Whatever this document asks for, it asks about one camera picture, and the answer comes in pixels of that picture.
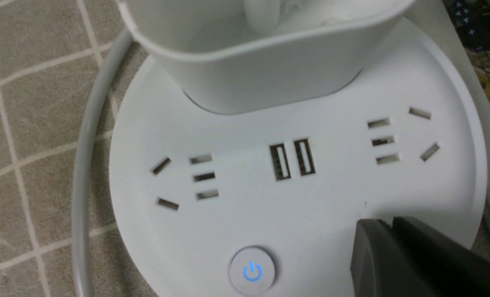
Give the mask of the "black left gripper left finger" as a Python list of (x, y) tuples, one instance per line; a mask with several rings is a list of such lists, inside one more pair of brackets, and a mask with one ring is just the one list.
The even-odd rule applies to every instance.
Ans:
[(356, 223), (350, 273), (356, 297), (441, 297), (415, 263), (405, 237), (381, 219)]

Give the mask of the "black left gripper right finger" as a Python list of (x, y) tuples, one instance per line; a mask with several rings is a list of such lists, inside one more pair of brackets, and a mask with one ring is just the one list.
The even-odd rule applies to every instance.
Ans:
[(490, 297), (489, 261), (413, 217), (394, 217), (392, 229), (443, 297)]

